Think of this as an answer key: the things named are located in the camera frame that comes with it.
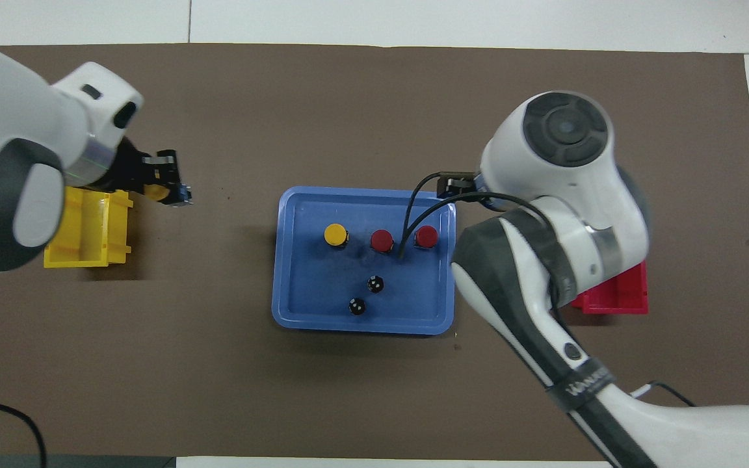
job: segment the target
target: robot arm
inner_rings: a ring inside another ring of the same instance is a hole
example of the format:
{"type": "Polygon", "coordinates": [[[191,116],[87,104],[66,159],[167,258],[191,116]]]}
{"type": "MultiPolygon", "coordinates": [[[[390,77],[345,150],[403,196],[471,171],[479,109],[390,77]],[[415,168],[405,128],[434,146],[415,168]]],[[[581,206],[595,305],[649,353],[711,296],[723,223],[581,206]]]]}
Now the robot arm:
{"type": "Polygon", "coordinates": [[[49,86],[0,54],[0,272],[27,263],[53,238],[64,185],[190,201],[174,151],[149,157],[124,138],[142,104],[96,63],[49,86]]]}
{"type": "Polygon", "coordinates": [[[550,314],[647,253],[648,216],[612,133],[605,110],[571,92],[533,97],[503,122],[478,189],[530,201],[550,226],[518,208],[468,227],[452,260],[458,290],[613,466],[749,466],[749,406],[639,402],[550,314]]]}

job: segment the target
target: yellow plastic bin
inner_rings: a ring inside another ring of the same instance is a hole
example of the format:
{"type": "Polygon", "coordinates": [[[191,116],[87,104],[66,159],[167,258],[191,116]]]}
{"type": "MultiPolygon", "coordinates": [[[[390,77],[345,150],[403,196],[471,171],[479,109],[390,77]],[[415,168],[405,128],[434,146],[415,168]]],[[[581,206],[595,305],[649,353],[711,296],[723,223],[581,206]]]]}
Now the yellow plastic bin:
{"type": "Polygon", "coordinates": [[[114,193],[65,188],[62,221],[45,246],[45,268],[107,267],[125,263],[129,208],[133,202],[122,190],[114,193]]]}

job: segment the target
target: blue tray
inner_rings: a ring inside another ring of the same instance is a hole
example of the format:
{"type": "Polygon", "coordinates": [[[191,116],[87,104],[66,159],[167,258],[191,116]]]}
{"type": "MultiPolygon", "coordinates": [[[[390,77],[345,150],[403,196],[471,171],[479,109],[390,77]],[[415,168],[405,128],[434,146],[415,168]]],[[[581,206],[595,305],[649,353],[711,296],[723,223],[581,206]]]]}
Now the blue tray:
{"type": "MultiPolygon", "coordinates": [[[[446,205],[420,226],[439,232],[434,248],[416,248],[412,238],[404,258],[401,241],[408,190],[292,187],[279,201],[274,264],[273,317],[288,328],[348,332],[437,335],[453,323],[454,279],[449,260],[455,249],[455,207],[446,205]],[[325,226],[342,224],[345,248],[328,245],[325,226]],[[395,238],[389,254],[369,247],[371,233],[386,229],[395,238]],[[366,288],[372,275],[383,291],[366,288]],[[354,316],[348,302],[360,297],[366,311],[354,316]]],[[[410,222],[439,199],[420,192],[410,222]]]]}

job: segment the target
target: cable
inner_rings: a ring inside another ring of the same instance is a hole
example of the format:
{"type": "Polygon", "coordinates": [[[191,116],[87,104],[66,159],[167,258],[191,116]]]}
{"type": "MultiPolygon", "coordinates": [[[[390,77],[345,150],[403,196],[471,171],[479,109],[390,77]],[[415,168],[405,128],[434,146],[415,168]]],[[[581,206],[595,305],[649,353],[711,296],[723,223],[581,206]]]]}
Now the cable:
{"type": "Polygon", "coordinates": [[[649,380],[649,382],[646,385],[641,386],[636,391],[633,391],[630,393],[630,396],[634,399],[637,399],[639,397],[642,397],[646,394],[646,392],[650,391],[653,386],[659,386],[660,388],[663,388],[663,390],[668,391],[669,393],[672,393],[678,400],[683,402],[687,406],[696,406],[695,403],[693,403],[689,398],[683,396],[681,392],[675,390],[669,385],[666,385],[666,383],[661,382],[660,380],[649,380]]]}
{"type": "Polygon", "coordinates": [[[24,412],[21,412],[15,408],[11,408],[10,406],[2,405],[1,403],[0,411],[8,413],[9,415],[14,415],[15,417],[24,421],[24,423],[27,424],[28,427],[30,427],[31,432],[33,433],[33,437],[36,439],[36,445],[39,446],[39,466],[41,466],[41,468],[46,468],[48,465],[48,455],[45,451],[45,442],[42,441],[42,433],[39,432],[39,428],[36,427],[36,424],[33,423],[33,420],[24,412]]]}
{"type": "Polygon", "coordinates": [[[398,248],[398,258],[404,257],[404,250],[406,249],[406,241],[408,240],[408,234],[410,234],[412,231],[418,228],[418,225],[422,221],[424,221],[426,217],[428,217],[432,213],[435,213],[435,211],[439,210],[444,205],[449,205],[450,203],[477,202],[477,201],[479,202],[483,200],[484,198],[500,198],[502,200],[514,202],[517,205],[520,205],[521,207],[528,208],[528,210],[532,211],[536,216],[539,217],[539,219],[542,220],[546,228],[549,229],[549,231],[553,234],[554,237],[556,237],[556,231],[553,229],[553,225],[551,224],[551,221],[547,219],[547,216],[545,216],[545,214],[542,213],[542,211],[539,210],[539,208],[535,207],[534,205],[531,205],[528,201],[525,201],[522,198],[518,198],[517,196],[513,196],[513,195],[508,195],[506,193],[496,193],[496,192],[461,193],[459,195],[450,196],[450,198],[445,198],[435,203],[434,205],[432,205],[432,207],[427,208],[427,210],[424,211],[424,213],[421,213],[420,216],[416,217],[415,221],[413,221],[411,225],[409,225],[406,229],[404,229],[403,236],[401,239],[401,245],[398,248]]]}
{"type": "Polygon", "coordinates": [[[415,197],[418,196],[418,192],[420,192],[421,187],[424,187],[424,184],[428,183],[428,181],[433,180],[435,177],[440,177],[441,172],[433,172],[432,174],[429,174],[427,177],[424,177],[421,179],[421,181],[418,183],[417,186],[415,186],[415,189],[412,191],[412,196],[410,196],[410,202],[406,205],[406,215],[404,216],[404,227],[401,231],[401,245],[404,245],[405,239],[406,239],[406,226],[408,223],[410,223],[410,211],[412,211],[412,205],[415,202],[415,197]]]}
{"type": "Polygon", "coordinates": [[[170,464],[172,464],[172,462],[175,462],[175,461],[176,461],[176,459],[173,456],[172,458],[170,458],[169,460],[167,460],[166,463],[164,463],[164,465],[161,466],[161,468],[166,468],[167,465],[170,465],[170,464]]]}
{"type": "MultiPolygon", "coordinates": [[[[411,226],[405,227],[403,235],[401,236],[401,245],[398,248],[398,258],[404,257],[404,250],[406,249],[406,242],[408,240],[408,237],[410,236],[410,233],[414,231],[415,228],[418,228],[418,225],[420,222],[424,221],[426,217],[431,215],[432,213],[435,213],[436,210],[439,210],[444,205],[449,205],[450,203],[455,202],[479,202],[481,200],[484,200],[486,198],[499,198],[502,200],[507,200],[509,202],[514,202],[517,205],[520,205],[520,207],[527,208],[531,211],[532,214],[536,215],[545,225],[545,228],[549,230],[550,234],[556,239],[557,232],[553,228],[553,224],[551,224],[550,219],[545,216],[545,213],[541,211],[539,208],[532,205],[530,202],[525,201],[522,198],[518,198],[517,196],[508,195],[506,193],[497,193],[497,192],[469,192],[469,193],[461,193],[460,195],[450,196],[450,198],[445,198],[434,205],[432,207],[427,208],[424,213],[421,213],[420,216],[418,216],[415,221],[412,222],[411,226]]],[[[572,340],[577,341],[577,338],[574,337],[574,334],[571,332],[571,330],[568,328],[568,324],[565,323],[565,319],[562,318],[562,314],[559,311],[559,290],[557,287],[557,281],[556,278],[554,278],[553,273],[549,268],[546,266],[545,270],[547,270],[547,275],[549,275],[549,282],[547,283],[547,288],[549,288],[549,297],[551,300],[551,313],[553,315],[554,320],[557,321],[558,325],[562,328],[562,331],[565,331],[568,334],[568,337],[571,337],[572,340]]]]}

